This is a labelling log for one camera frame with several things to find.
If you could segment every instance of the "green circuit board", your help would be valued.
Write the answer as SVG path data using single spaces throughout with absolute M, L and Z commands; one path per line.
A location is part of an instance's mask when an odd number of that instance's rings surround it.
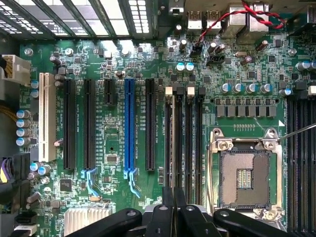
M 190 46 L 197 40 L 196 37 L 187 37 L 189 43 L 185 52 L 179 52 L 179 40 L 173 37 L 166 41 L 153 41 L 138 44 L 131 40 L 121 40 L 117 45 L 113 41 L 54 41 L 34 42 L 21 46 L 21 57 L 32 63 L 32 80 L 39 80 L 39 73 L 52 73 L 53 64 L 49 58 L 55 52 L 59 53 L 59 59 L 63 65 L 73 74 L 67 74 L 67 78 L 76 80 L 76 168 L 74 171 L 63 169 L 62 148 L 57 148 L 56 160 L 50 162 L 51 172 L 48 175 L 50 182 L 41 184 L 33 182 L 32 192 L 41 193 L 41 204 L 37 209 L 39 214 L 38 234 L 42 237 L 61 237 L 64 231 L 64 213 L 68 208 L 101 207 L 110 208 L 112 213 L 126 207 L 136 208 L 144 211 L 150 204 L 161 203 L 161 188 L 163 183 L 159 181 L 158 169 L 165 166 L 165 88 L 168 86 L 195 85 L 195 88 L 206 89 L 202 106 L 202 205 L 207 206 L 207 148 L 210 133 L 215 128 L 220 128 L 225 137 L 248 137 L 261 138 L 268 128 L 274 128 L 278 136 L 286 133 L 286 102 L 279 91 L 282 88 L 291 88 L 292 81 L 302 79 L 304 75 L 296 71 L 295 65 L 305 59 L 310 60 L 310 50 L 302 38 L 287 38 L 286 34 L 269 34 L 264 39 L 269 46 L 257 52 L 255 45 L 237 45 L 235 39 L 221 39 L 225 44 L 225 62 L 221 65 L 206 66 L 208 56 L 206 49 L 213 38 L 205 38 L 205 45 L 201 57 L 192 59 Z M 33 56 L 25 56 L 24 50 L 31 48 Z M 65 49 L 71 48 L 72 56 L 65 55 Z M 112 53 L 111 59 L 99 57 L 98 49 L 104 49 Z M 122 56 L 121 50 L 129 50 L 129 55 Z M 290 48 L 297 49 L 293 57 L 288 55 Z M 252 63 L 246 66 L 240 65 L 242 58 L 236 57 L 236 52 L 247 52 L 252 56 Z M 189 73 L 178 73 L 178 63 L 194 64 L 194 77 Z M 118 78 L 115 72 L 125 71 L 125 77 Z M 135 93 L 135 144 L 136 160 L 135 167 L 138 169 L 135 189 L 140 193 L 140 198 L 130 191 L 128 181 L 123 178 L 124 160 L 124 79 L 136 79 Z M 145 137 L 146 137 L 146 96 L 145 80 L 154 78 L 156 83 L 156 150 L 154 172 L 145 169 Z M 83 170 L 83 81 L 91 79 L 96 81 L 96 167 L 97 175 L 94 177 L 94 190 L 101 197 L 100 201 L 90 201 L 86 188 L 87 180 L 81 177 Z M 117 90 L 117 103 L 114 107 L 104 105 L 104 79 L 115 79 Z M 158 91 L 159 79 L 162 80 L 163 91 Z M 241 92 L 234 94 L 231 91 L 223 93 L 221 86 L 225 83 L 234 85 L 241 83 L 244 87 L 255 83 L 259 88 L 263 84 L 271 84 L 269 93 L 253 94 Z M 56 140 L 63 138 L 63 88 L 58 87 L 56 97 Z M 20 108 L 30 109 L 31 88 L 21 86 Z M 236 114 L 219 116 L 218 107 L 224 106 L 226 110 L 235 110 L 239 105 L 254 107 L 275 107 L 272 116 L 238 117 Z M 38 139 L 38 123 L 32 122 L 31 138 Z M 195 143 L 196 124 L 193 121 L 192 142 Z M 183 144 L 185 144 L 185 129 L 183 129 Z M 36 147 L 37 143 L 31 144 L 21 151 L 29 151 Z M 282 177 L 282 225 L 286 226 L 286 144 L 282 144 L 282 170 L 277 170 L 277 157 L 271 154 L 269 160 L 269 201 L 276 205 L 277 198 L 277 172 Z M 111 164 L 106 162 L 108 155 L 116 155 L 118 162 Z M 214 206 L 221 206 L 220 193 L 220 153 L 213 155 L 212 182 Z M 71 188 L 67 191 L 61 190 L 61 180 L 71 180 Z M 50 202 L 61 201 L 59 209 L 52 209 Z

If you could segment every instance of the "black pcie slot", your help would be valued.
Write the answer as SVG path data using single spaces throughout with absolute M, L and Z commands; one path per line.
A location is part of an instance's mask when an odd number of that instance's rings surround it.
M 83 124 L 83 168 L 95 168 L 95 81 L 85 80 Z
M 193 113 L 193 104 L 192 98 L 186 98 L 185 106 L 185 186 L 184 193 L 187 203 L 192 203 L 192 113 Z
M 171 163 L 171 104 L 165 103 L 165 116 L 164 116 L 164 132 L 165 132 L 165 186 L 171 187 L 170 185 L 170 163 Z
M 174 172 L 172 175 L 174 178 L 174 186 L 181 187 L 182 186 L 182 96 L 177 95 L 175 98 L 175 108 L 174 108 L 174 129 L 172 131 L 174 133 L 174 147 L 175 154 L 174 160 L 172 163 L 174 164 Z
M 76 82 L 64 81 L 64 169 L 73 170 L 76 165 Z
M 155 80 L 147 79 L 146 85 L 146 170 L 155 170 L 156 143 L 156 94 Z
M 202 203 L 202 104 L 203 97 L 196 98 L 196 163 L 195 163 L 195 204 Z

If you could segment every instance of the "white connector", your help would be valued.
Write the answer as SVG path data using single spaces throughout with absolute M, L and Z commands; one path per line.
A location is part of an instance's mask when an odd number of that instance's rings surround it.
M 54 75 L 39 74 L 39 162 L 56 159 L 56 87 Z
M 13 81 L 22 85 L 31 83 L 31 63 L 15 55 L 3 54 L 12 69 L 12 73 L 5 76 L 3 68 L 0 68 L 0 79 Z

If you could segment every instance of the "ram slot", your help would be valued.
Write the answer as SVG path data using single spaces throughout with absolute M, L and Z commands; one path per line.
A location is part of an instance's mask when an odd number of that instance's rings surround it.
M 195 204 L 202 203 L 202 104 L 204 98 L 196 98 L 196 160 L 195 160 Z
M 192 98 L 186 98 L 185 105 L 185 186 L 184 193 L 186 197 L 186 202 L 191 203 L 192 199 L 192 116 L 193 115 L 193 104 Z
M 64 81 L 64 169 L 73 170 L 76 165 L 76 82 Z
M 83 125 L 83 168 L 95 168 L 95 81 L 85 80 L 84 87 L 84 125 Z
M 147 79 L 146 85 L 146 162 L 147 171 L 155 170 L 156 143 L 156 92 L 155 80 Z
M 124 87 L 124 177 L 127 179 L 127 174 L 135 169 L 135 80 L 126 79 Z

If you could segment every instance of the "screw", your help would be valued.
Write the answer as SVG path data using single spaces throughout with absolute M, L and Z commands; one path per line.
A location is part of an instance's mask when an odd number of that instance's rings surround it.
M 135 216 L 136 215 L 136 212 L 135 211 L 129 211 L 127 213 L 128 216 Z
M 186 208 L 188 211 L 193 211 L 194 210 L 194 207 L 192 207 L 192 206 L 187 206 L 187 208 Z
M 161 207 L 159 207 L 159 210 L 161 210 L 161 211 L 166 211 L 166 210 L 168 210 L 168 207 L 166 207 L 166 206 L 161 206 Z
M 222 216 L 229 216 L 228 212 L 227 211 L 221 211 L 219 214 L 221 214 Z

